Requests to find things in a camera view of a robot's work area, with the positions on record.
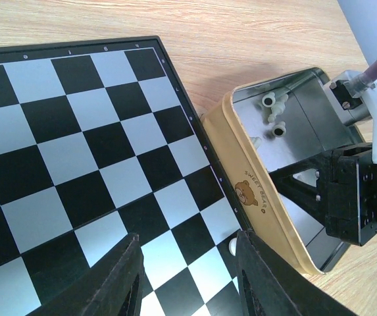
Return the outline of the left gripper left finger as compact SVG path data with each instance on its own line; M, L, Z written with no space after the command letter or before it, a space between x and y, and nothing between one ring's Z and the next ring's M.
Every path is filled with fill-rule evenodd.
M139 315L144 276L139 235L129 233L72 286L30 315Z

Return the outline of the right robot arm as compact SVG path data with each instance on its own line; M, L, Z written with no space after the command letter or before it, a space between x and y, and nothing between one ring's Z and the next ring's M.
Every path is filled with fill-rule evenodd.
M361 99L372 117L371 143L327 150L270 173L277 191L327 235L357 246L377 234L377 88Z

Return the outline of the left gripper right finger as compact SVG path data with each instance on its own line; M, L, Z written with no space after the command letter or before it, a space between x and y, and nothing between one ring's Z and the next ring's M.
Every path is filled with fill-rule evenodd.
M236 269L244 315L354 315L309 282L251 229L240 230Z

